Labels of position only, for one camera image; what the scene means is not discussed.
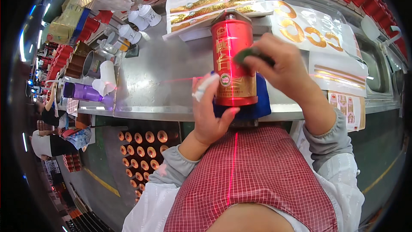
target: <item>yellow floor line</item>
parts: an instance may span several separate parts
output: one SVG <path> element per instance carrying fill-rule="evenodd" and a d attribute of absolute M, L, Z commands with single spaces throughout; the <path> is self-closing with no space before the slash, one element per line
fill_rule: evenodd
<path fill-rule="evenodd" d="M 394 166 L 395 162 L 398 160 L 399 156 L 403 153 L 401 151 L 399 155 L 395 158 L 395 160 L 390 164 L 390 166 L 385 170 L 382 175 L 380 175 L 370 186 L 368 186 L 365 190 L 362 191 L 363 194 L 366 194 L 369 190 L 371 190 L 388 172 L 391 170 L 391 168 Z"/>
<path fill-rule="evenodd" d="M 111 187 L 108 183 L 105 181 L 101 180 L 98 176 L 96 176 L 93 172 L 91 172 L 89 169 L 83 167 L 83 170 L 89 173 L 94 179 L 96 179 L 99 183 L 101 183 L 102 186 L 104 186 L 107 190 L 111 191 L 112 193 L 116 194 L 118 197 L 120 197 L 119 191 L 117 191 L 115 188 Z"/>

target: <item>checkered apron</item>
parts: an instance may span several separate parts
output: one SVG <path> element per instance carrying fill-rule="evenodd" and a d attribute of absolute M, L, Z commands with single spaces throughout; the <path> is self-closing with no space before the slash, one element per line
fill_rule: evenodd
<path fill-rule="evenodd" d="M 164 231 L 206 231 L 230 206 L 267 204 L 309 231 L 337 231 L 332 203 L 281 126 L 227 132 L 176 196 Z"/>

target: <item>black shirt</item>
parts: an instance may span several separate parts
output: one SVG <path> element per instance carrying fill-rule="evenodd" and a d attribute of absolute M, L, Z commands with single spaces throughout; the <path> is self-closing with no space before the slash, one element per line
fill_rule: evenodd
<path fill-rule="evenodd" d="M 54 116 L 54 108 L 51 107 L 49 111 L 47 111 L 46 109 L 44 109 L 42 111 L 42 120 L 44 123 L 51 125 L 51 126 L 59 126 L 59 118 L 61 116 L 63 116 L 66 111 L 64 110 L 59 110 L 59 117 L 55 117 Z"/>

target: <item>stainless steel workbench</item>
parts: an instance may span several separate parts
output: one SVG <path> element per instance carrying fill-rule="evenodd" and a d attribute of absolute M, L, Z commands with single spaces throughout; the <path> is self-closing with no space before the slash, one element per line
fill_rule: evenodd
<path fill-rule="evenodd" d="M 361 15 L 331 0 L 317 1 L 341 11 L 352 27 L 360 27 Z M 211 38 L 183 42 L 176 37 L 164 41 L 165 18 L 142 34 L 143 38 L 138 43 L 138 57 L 125 58 L 123 54 L 116 66 L 117 89 L 110 94 L 114 98 L 114 105 L 111 107 L 100 102 L 80 101 L 79 112 L 132 119 L 193 121 L 192 78 L 203 76 L 213 69 Z M 381 34 L 379 39 L 385 39 L 385 35 Z M 389 49 L 389 58 L 400 66 L 406 63 L 393 47 Z M 91 84 L 88 79 L 83 82 Z M 301 108 L 296 102 L 270 84 L 267 85 L 271 114 L 259 121 L 303 119 Z M 399 108 L 400 99 L 391 89 L 385 95 L 368 96 L 365 105 L 366 113 L 386 111 Z"/>

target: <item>gray sleeve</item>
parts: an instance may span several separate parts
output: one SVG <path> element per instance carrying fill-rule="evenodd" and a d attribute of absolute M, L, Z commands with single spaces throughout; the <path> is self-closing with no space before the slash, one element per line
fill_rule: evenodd
<path fill-rule="evenodd" d="M 183 157 L 179 152 L 179 146 L 180 144 L 162 152 L 163 163 L 149 176 L 148 183 L 175 184 L 177 187 L 182 185 L 200 160 L 191 161 Z"/>
<path fill-rule="evenodd" d="M 328 159 L 337 154 L 350 153 L 353 155 L 351 138 L 346 130 L 346 116 L 337 108 L 333 110 L 336 112 L 336 122 L 327 133 L 313 136 L 307 131 L 306 126 L 303 126 L 303 133 L 309 142 L 309 150 L 312 152 L 311 158 L 314 160 L 313 168 L 316 172 Z"/>

